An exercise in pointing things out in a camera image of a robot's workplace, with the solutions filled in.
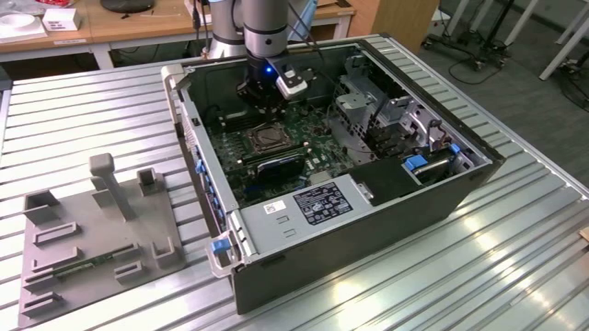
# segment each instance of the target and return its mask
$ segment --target black wire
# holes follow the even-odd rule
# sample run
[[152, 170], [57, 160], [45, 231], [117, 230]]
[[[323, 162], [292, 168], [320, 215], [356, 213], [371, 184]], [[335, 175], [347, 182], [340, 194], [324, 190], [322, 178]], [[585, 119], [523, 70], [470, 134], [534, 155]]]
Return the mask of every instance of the black wire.
[[125, 53], [125, 54], [132, 54], [132, 53], [135, 53], [137, 50], [139, 50], [139, 46], [135, 47], [135, 49], [133, 49], [133, 50], [129, 50], [128, 52], [124, 51], [124, 50], [119, 50], [119, 52]]
[[[315, 47], [311, 47], [311, 48], [314, 48], [315, 51], [316, 51], [316, 53], [319, 54], [320, 62], [323, 62], [323, 66], [324, 66], [323, 52], [322, 52], [320, 49], [319, 49], [319, 46], [318, 46], [316, 41], [315, 41], [315, 38], [312, 38], [311, 30], [310, 30], [308, 26], [306, 26], [304, 21], [303, 21], [303, 19], [300, 18], [300, 15], [298, 14], [298, 12], [296, 12], [296, 10], [295, 10], [295, 7], [292, 7], [292, 4], [291, 4], [290, 2], [288, 2], [288, 8], [291, 9], [292, 14], [294, 14], [294, 16], [296, 17], [296, 20], [300, 22], [300, 25], [303, 26], [303, 28], [304, 28], [304, 30], [306, 30], [307, 37], [311, 39], [312, 44], [315, 45]], [[298, 33], [298, 31], [292, 28], [291, 25], [288, 25], [288, 27], [291, 28], [291, 30], [294, 31], [294, 33], [298, 35], [298, 37], [299, 37], [299, 38], [306, 42], [306, 44], [310, 46], [308, 41], [306, 41], [306, 38], [303, 38], [303, 37], [300, 36], [300, 33]]]
[[204, 40], [204, 47], [206, 47], [206, 51], [208, 52], [208, 47], [210, 47], [210, 44], [208, 44], [208, 26], [206, 26], [206, 13], [204, 13], [204, 4], [203, 4], [203, 1], [204, 0], [200, 0], [200, 10], [203, 11], [203, 23], [204, 23], [204, 37], [206, 37], [206, 40]]
[[439, 5], [438, 5], [439, 20], [442, 21], [442, 25], [443, 25], [442, 37], [451, 38], [451, 36], [449, 34], [449, 27], [446, 26], [446, 21], [443, 20], [443, 15], [442, 15], [441, 7], [442, 7], [442, 0], [439, 0]]
[[495, 75], [501, 72], [501, 70], [502, 70], [502, 68], [499, 68], [493, 74], [490, 74], [489, 76], [486, 76], [486, 77], [485, 77], [482, 80], [479, 80], [479, 81], [465, 81], [465, 80], [459, 79], [458, 77], [455, 77], [454, 73], [451, 72], [451, 69], [454, 69], [455, 66], [458, 66], [458, 65], [462, 64], [462, 63], [465, 63], [465, 62], [469, 61], [469, 60], [471, 60], [471, 57], [469, 57], [469, 58], [466, 58], [466, 59], [463, 59], [463, 60], [459, 60], [457, 63], [454, 63], [454, 64], [449, 67], [449, 74], [450, 74], [451, 78], [454, 78], [454, 79], [455, 79], [457, 81], [459, 81], [461, 83], [465, 83], [465, 84], [467, 84], [467, 85], [479, 85], [479, 84], [482, 84], [485, 81], [487, 81], [487, 80], [490, 79], [490, 77], [495, 76]]
[[[582, 101], [578, 102], [578, 100], [574, 100], [574, 98], [573, 98], [573, 97], [569, 95], [569, 93], [566, 92], [566, 90], [565, 90], [565, 88], [563, 88], [563, 83], [565, 83], [566, 81], [567, 81], [567, 82], [574, 86], [574, 88], [582, 93], [582, 95], [584, 95], [584, 97], [585, 97], [585, 103], [586, 103], [586, 104], [584, 104]], [[562, 96], [566, 98], [566, 100], [569, 100], [570, 103], [571, 103], [573, 105], [576, 105], [581, 110], [584, 110], [585, 112], [589, 112], [589, 97], [588, 97], [588, 93], [581, 89], [581, 87], [577, 85], [576, 81], [571, 80], [570, 75], [569, 75], [566, 72], [563, 72], [563, 71], [561, 71], [561, 77], [558, 77], [558, 85], [559, 85], [559, 88], [561, 88], [561, 94], [562, 94]]]
[[196, 10], [196, 0], [192, 0], [192, 21], [196, 22], [196, 20], [199, 20], [199, 24], [195, 24], [195, 30], [196, 30], [196, 51], [198, 51], [198, 56], [200, 56], [202, 51], [199, 50], [200, 48], [200, 35], [199, 35], [199, 29], [200, 29], [200, 16], [199, 16], [199, 11]]
[[588, 93], [582, 90], [581, 86], [578, 86], [577, 82], [569, 77], [569, 82], [573, 84], [574, 88], [581, 92], [582, 96], [589, 99]]
[[475, 11], [473, 12], [473, 14], [470, 16], [469, 23], [466, 24], [469, 29], [470, 29], [471, 22], [475, 20], [475, 17], [477, 17], [478, 11], [481, 10], [481, 6], [482, 6], [483, 2], [485, 2], [485, 0], [481, 0], [481, 2], [478, 3], [478, 5], [475, 7]]
[[124, 57], [125, 59], [128, 59], [131, 62], [135, 62], [135, 64], [147, 64], [147, 63], [151, 63], [151, 62], [155, 60], [155, 56], [156, 56], [156, 54], [157, 54], [157, 50], [159, 50], [159, 44], [157, 44], [156, 47], [155, 47], [155, 50], [153, 50], [153, 54], [152, 54], [152, 56], [151, 56], [151, 59], [147, 60], [147, 61], [139, 61], [139, 60], [133, 59], [132, 57], [127, 56], [127, 55], [125, 55], [124, 53], [121, 53], [119, 50], [115, 50], [115, 51], [119, 53], [119, 55], [120, 55], [121, 57]]

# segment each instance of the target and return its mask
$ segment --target power supply label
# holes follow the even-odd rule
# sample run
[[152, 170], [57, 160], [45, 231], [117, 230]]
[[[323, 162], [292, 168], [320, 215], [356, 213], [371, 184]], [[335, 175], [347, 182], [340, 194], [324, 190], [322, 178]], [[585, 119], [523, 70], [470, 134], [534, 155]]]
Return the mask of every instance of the power supply label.
[[311, 225], [318, 225], [354, 210], [335, 183], [294, 195], [294, 200]]

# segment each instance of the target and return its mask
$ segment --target metal slotted table surface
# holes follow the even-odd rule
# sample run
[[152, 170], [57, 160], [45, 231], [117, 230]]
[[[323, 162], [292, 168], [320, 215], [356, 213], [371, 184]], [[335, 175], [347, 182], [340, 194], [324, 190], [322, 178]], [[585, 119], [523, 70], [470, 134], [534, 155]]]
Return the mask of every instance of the metal slotted table surface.
[[23, 195], [91, 189], [87, 158], [117, 179], [165, 174], [188, 267], [39, 325], [39, 330], [584, 330], [588, 190], [391, 40], [374, 47], [507, 157], [450, 217], [247, 315], [210, 272], [208, 236], [165, 109], [167, 63], [17, 81], [4, 93], [0, 330], [17, 329]]

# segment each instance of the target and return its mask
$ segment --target white box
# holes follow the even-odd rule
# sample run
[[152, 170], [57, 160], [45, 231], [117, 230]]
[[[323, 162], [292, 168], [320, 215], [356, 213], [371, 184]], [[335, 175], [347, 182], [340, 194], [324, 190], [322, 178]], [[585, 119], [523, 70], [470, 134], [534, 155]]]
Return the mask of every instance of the white box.
[[81, 17], [75, 8], [56, 8], [45, 11], [43, 25], [48, 31], [76, 31]]
[[47, 33], [39, 18], [35, 18], [35, 23], [24, 29], [0, 29], [0, 43], [13, 43], [44, 37], [47, 37]]

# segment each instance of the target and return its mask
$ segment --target green circuit board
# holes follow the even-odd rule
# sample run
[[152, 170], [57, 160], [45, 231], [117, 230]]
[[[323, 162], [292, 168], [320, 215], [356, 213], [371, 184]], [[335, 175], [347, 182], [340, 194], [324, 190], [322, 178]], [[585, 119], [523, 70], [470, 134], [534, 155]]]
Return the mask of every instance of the green circuit board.
[[[259, 150], [252, 138], [251, 132], [256, 127], [236, 132], [223, 132], [219, 126], [208, 127], [211, 144], [240, 207], [307, 187], [308, 177], [319, 172], [327, 172], [331, 177], [336, 177], [354, 167], [324, 125], [324, 110], [306, 109], [291, 107], [283, 120], [271, 124], [274, 129], [279, 128], [272, 132], [279, 132], [279, 139], [278, 136], [267, 137], [263, 142], [275, 141], [284, 145], [267, 151]], [[267, 126], [268, 124], [259, 125], [262, 129]], [[256, 183], [256, 169], [260, 164], [298, 155], [304, 158], [303, 171], [298, 176], [272, 183]]]

